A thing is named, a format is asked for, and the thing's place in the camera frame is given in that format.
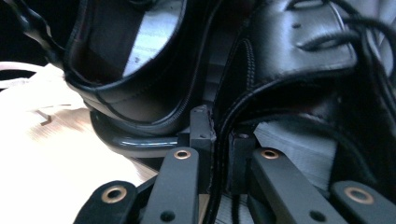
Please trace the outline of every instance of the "shoe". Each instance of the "shoe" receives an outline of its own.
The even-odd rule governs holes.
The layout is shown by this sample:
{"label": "shoe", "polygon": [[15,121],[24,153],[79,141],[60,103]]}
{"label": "shoe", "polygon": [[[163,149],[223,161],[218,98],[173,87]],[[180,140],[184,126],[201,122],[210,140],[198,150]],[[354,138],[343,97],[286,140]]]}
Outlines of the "shoe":
{"label": "shoe", "polygon": [[229,133],[242,124],[325,133],[336,143],[328,186],[354,180],[396,203],[395,71],[386,73],[371,29],[389,41],[394,64],[396,33],[345,1],[265,1],[251,14],[214,104],[218,141],[206,220],[229,178]]}
{"label": "shoe", "polygon": [[107,125],[100,130],[150,137],[188,126],[202,99],[203,48],[219,2],[80,2],[65,78],[92,122]]}

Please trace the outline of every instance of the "hole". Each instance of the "hole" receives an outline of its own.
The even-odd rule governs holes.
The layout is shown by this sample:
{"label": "hole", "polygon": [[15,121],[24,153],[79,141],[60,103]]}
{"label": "hole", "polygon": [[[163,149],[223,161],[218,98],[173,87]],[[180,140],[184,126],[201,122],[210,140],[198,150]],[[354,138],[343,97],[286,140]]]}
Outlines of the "hole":
{"label": "hole", "polygon": [[102,194],[104,203],[117,203],[125,198],[127,190],[125,187],[117,185],[106,189]]}
{"label": "hole", "polygon": [[245,133],[240,133],[240,134],[238,134],[238,137],[240,137],[240,138],[249,138],[249,135],[245,134]]}
{"label": "hole", "polygon": [[110,199],[114,199],[119,197],[120,195],[121,195],[121,191],[119,189],[114,189],[107,194],[107,197]]}
{"label": "hole", "polygon": [[363,189],[349,187],[344,190],[344,193],[346,194],[347,197],[349,197],[351,200],[357,203],[363,203],[363,204],[374,203],[373,196],[369,192]]}
{"label": "hole", "polygon": [[319,211],[310,211],[309,216],[317,222],[325,222],[326,217]]}
{"label": "hole", "polygon": [[161,213],[161,220],[164,222],[170,222],[175,219],[175,213],[172,211],[164,211]]}
{"label": "hole", "polygon": [[293,29],[298,29],[298,28],[301,27],[301,24],[298,23],[298,22],[296,22],[296,23],[294,23],[291,27],[292,27]]}
{"label": "hole", "polygon": [[180,152],[177,153],[177,155],[178,155],[179,157],[186,157],[186,156],[187,156],[187,152],[185,152],[185,151],[180,151]]}
{"label": "hole", "polygon": [[262,156],[268,160],[273,160],[279,157],[279,154],[277,154],[275,151],[273,150],[264,150],[262,152]]}
{"label": "hole", "polygon": [[175,158],[178,160],[185,160],[191,156],[191,153],[187,150],[179,150],[174,154]]}

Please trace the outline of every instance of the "grommet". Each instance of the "grommet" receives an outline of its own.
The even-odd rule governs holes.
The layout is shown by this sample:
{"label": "grommet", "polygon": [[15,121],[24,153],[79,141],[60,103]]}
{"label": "grommet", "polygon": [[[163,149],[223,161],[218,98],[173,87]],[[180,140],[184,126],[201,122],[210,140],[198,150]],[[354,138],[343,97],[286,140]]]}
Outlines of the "grommet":
{"label": "grommet", "polygon": [[191,156],[191,153],[187,150],[179,150],[175,152],[174,156],[178,160],[186,160],[188,157]]}
{"label": "grommet", "polygon": [[372,204],[374,203],[373,195],[367,192],[364,189],[356,188],[356,187],[348,187],[344,189],[344,193],[348,198],[363,204]]}
{"label": "grommet", "polygon": [[277,154],[277,152],[270,150],[270,149],[263,150],[262,156],[268,160],[274,160],[274,159],[279,158],[279,154]]}
{"label": "grommet", "polygon": [[121,185],[112,186],[106,189],[102,194],[104,203],[117,203],[125,198],[127,190]]}

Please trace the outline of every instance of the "dark background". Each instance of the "dark background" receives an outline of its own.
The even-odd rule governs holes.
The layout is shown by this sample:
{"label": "dark background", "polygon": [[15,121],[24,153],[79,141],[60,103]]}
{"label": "dark background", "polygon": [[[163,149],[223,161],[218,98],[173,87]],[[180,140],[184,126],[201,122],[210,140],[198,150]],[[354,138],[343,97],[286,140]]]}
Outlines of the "dark background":
{"label": "dark background", "polygon": [[[62,47],[67,43],[78,11],[78,0],[25,0],[51,28],[55,41]],[[0,0],[0,62],[47,64],[43,50],[21,32],[16,16],[9,5]],[[29,77],[29,72],[2,71],[0,80]]]}

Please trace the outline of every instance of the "metal bracket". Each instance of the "metal bracket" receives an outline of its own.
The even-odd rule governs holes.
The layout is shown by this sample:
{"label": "metal bracket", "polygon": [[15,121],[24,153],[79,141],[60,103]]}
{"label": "metal bracket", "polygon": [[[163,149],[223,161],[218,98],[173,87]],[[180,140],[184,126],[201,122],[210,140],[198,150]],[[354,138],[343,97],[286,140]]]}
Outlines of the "metal bracket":
{"label": "metal bracket", "polygon": [[361,183],[342,181],[333,184],[332,202],[350,223],[396,222],[396,205]]}
{"label": "metal bracket", "polygon": [[157,176],[142,224],[198,223],[198,152],[170,150]]}
{"label": "metal bracket", "polygon": [[75,224],[127,224],[138,220],[147,204],[155,177],[138,188],[125,181],[99,187],[79,210]]}
{"label": "metal bracket", "polygon": [[212,178],[212,154],[216,141],[216,134],[213,130],[210,110],[206,105],[195,107],[190,112],[190,147],[199,152],[199,193],[208,193],[210,180]]}
{"label": "metal bracket", "polygon": [[251,172],[276,215],[276,223],[347,223],[281,151],[255,150]]}
{"label": "metal bracket", "polygon": [[232,194],[243,194],[248,192],[247,168],[248,160],[256,148],[256,137],[253,130],[248,126],[234,129],[229,135],[229,164],[227,190]]}

